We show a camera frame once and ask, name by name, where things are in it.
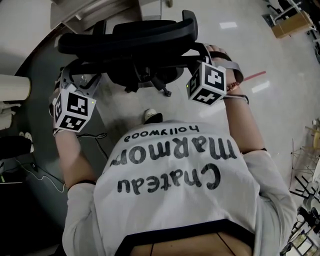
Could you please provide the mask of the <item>white ribbed pedestal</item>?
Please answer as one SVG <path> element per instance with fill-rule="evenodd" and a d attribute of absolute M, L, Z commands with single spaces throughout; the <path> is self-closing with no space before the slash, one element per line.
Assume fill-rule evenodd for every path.
<path fill-rule="evenodd" d="M 0 74 L 0 102 L 24 101 L 31 93 L 28 77 Z"/>

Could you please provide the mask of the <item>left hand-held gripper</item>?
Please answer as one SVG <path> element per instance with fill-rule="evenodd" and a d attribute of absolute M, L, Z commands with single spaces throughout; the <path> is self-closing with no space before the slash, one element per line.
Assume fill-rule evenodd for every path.
<path fill-rule="evenodd" d="M 49 98 L 49 112 L 53 128 L 78 133 L 92 117 L 96 100 L 93 98 L 100 84 L 101 74 L 83 74 L 76 77 L 76 86 L 71 68 L 65 66 L 60 72 L 60 83 Z"/>

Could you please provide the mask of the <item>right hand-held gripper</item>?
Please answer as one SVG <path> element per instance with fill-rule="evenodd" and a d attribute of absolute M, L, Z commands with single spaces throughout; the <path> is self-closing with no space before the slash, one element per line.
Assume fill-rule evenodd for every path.
<path fill-rule="evenodd" d="M 212 106 L 226 94 L 226 69 L 216 67 L 210 57 L 197 60 L 187 66 L 191 78 L 186 84 L 190 101 Z"/>

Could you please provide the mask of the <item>person's right forearm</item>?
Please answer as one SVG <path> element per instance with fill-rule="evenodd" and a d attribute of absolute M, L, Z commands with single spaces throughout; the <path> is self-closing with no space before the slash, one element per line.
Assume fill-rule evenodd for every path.
<path fill-rule="evenodd" d="M 253 151 L 266 150 L 263 137 L 256 124 L 247 100 L 237 98 L 243 95 L 241 88 L 236 85 L 232 87 L 224 99 L 229 133 L 236 142 L 240 152 L 247 154 Z"/>

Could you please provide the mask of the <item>light wooden stick frame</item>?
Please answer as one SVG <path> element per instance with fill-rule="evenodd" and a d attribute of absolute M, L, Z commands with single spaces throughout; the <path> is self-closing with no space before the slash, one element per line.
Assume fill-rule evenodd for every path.
<path fill-rule="evenodd" d="M 320 183 L 320 127 L 306 127 L 306 145 L 291 152 L 290 193 L 307 199 Z"/>

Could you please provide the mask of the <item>person's left forearm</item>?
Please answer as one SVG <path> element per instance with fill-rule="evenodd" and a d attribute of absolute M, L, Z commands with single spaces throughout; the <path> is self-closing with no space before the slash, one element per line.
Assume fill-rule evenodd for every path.
<path fill-rule="evenodd" d="M 95 184 L 97 179 L 74 132 L 62 130 L 55 134 L 60 167 L 67 188 L 80 183 Z"/>

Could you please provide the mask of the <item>black office chair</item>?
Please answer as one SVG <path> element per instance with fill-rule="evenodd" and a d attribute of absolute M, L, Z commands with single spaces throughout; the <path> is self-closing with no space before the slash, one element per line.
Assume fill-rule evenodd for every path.
<path fill-rule="evenodd" d="M 107 74 L 127 93 L 154 87 L 169 97 L 166 86 L 177 80 L 188 65 L 211 58 L 206 46 L 197 41 L 198 22 L 190 10 L 182 11 L 182 20 L 144 20 L 117 24 L 104 34 L 105 21 L 98 22 L 92 34 L 65 33 L 58 51 L 75 55 L 70 75 Z"/>

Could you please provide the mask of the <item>person's right hand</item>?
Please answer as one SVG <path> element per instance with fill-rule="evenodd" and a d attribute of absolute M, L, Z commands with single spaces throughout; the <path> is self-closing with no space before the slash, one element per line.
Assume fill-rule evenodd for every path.
<path fill-rule="evenodd" d="M 216 45 L 206 44 L 206 49 L 208 50 L 212 60 L 226 60 L 231 61 L 231 58 L 227 53 Z"/>

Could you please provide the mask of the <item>brown cardboard box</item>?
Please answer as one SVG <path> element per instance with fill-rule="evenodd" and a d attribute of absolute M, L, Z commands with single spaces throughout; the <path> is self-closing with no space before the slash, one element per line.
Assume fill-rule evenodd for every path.
<path fill-rule="evenodd" d="M 301 11 L 280 21 L 277 25 L 273 26 L 271 30 L 277 39 L 282 39 L 299 32 L 309 31 L 313 25 L 314 23 L 310 16 L 305 11 Z"/>

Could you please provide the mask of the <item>person's white shoe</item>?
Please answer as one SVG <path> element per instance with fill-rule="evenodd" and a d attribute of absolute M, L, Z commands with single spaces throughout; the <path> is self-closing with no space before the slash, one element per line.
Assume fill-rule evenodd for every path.
<path fill-rule="evenodd" d="M 144 124 L 158 124 L 163 122 L 163 115 L 155 109 L 147 109 L 144 113 Z"/>

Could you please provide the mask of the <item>person's white printed t-shirt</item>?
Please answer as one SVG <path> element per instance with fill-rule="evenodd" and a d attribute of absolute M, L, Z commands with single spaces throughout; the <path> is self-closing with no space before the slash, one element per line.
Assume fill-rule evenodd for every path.
<path fill-rule="evenodd" d="M 206 123 L 130 130 L 97 182 L 67 195 L 67 256 L 126 256 L 135 246 L 215 232 L 244 242 L 253 256 L 278 256 L 297 216 L 270 154 L 242 154 Z"/>

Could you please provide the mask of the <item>red floor tape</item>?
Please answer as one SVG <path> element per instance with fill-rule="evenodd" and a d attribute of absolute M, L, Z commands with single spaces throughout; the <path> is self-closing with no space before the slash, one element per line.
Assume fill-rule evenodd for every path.
<path fill-rule="evenodd" d="M 266 74 L 266 71 L 261 71 L 261 72 L 258 72 L 258 73 L 255 73 L 255 74 L 252 74 L 252 75 L 250 75 L 250 76 L 248 76 L 248 77 L 244 78 L 244 80 L 243 80 L 243 81 L 245 82 L 245 81 L 248 81 L 248 80 L 254 79 L 254 78 L 258 77 L 258 76 L 264 75 L 264 74 Z"/>

